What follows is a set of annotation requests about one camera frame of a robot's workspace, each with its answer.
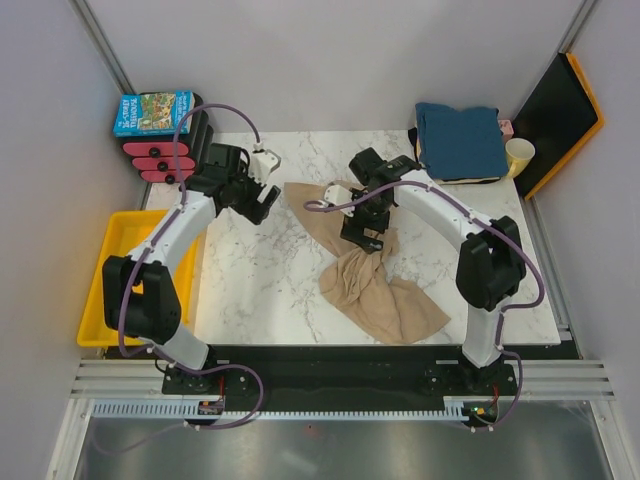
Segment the beige t-shirt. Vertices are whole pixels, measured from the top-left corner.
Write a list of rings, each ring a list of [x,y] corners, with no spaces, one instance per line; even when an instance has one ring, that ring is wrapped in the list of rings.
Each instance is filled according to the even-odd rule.
[[[389,278],[384,262],[399,251],[394,228],[375,238],[383,250],[373,254],[340,237],[345,216],[340,212],[313,213],[306,201],[322,196],[325,187],[287,182],[284,196],[306,232],[329,251],[335,262],[320,275],[325,300],[375,340],[387,345],[408,345],[436,334],[450,322],[447,315],[414,281]]]

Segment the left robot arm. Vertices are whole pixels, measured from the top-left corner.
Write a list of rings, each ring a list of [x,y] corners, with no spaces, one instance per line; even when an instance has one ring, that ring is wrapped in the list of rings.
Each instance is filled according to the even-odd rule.
[[[147,238],[102,266],[107,327],[120,340],[137,338],[185,367],[185,382],[198,393],[215,389],[220,371],[208,362],[209,345],[182,323],[175,271],[223,210],[230,208],[254,225],[267,218],[280,194],[267,181],[280,163],[277,154],[260,146],[247,152],[212,144],[208,158],[180,186],[176,202]]]

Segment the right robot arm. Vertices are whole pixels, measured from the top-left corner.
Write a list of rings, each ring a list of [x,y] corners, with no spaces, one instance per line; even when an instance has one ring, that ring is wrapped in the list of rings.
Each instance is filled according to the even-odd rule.
[[[412,158],[383,160],[368,148],[349,168],[360,188],[330,186],[323,199],[340,205],[344,214],[340,237],[368,254],[382,250],[393,207],[400,207],[435,229],[458,253],[455,283],[467,302],[466,337],[462,353],[468,362],[458,368],[458,381],[467,392],[483,392],[494,381],[491,365],[500,356],[499,313],[517,293],[526,266],[517,250],[519,228],[508,216],[492,219],[476,214],[450,197]]]

